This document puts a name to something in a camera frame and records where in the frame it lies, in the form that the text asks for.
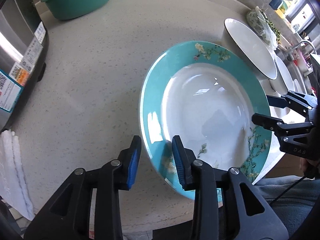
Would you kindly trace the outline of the person's right hand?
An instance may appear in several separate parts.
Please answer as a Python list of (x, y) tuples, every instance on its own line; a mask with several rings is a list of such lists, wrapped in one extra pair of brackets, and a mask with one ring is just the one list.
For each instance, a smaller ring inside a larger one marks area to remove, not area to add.
[(319, 160), (300, 158), (300, 169), (306, 178), (319, 179)]

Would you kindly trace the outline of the right forearm blue sleeve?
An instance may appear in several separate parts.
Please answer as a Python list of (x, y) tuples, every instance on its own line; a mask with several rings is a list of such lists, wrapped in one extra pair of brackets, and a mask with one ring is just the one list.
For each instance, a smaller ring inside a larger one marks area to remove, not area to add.
[[(298, 176), (264, 178), (257, 182), (255, 187), (270, 203), (299, 179)], [(301, 226), (318, 196), (319, 179), (304, 179), (272, 205), (272, 209), (286, 226), (289, 236), (292, 236)]]

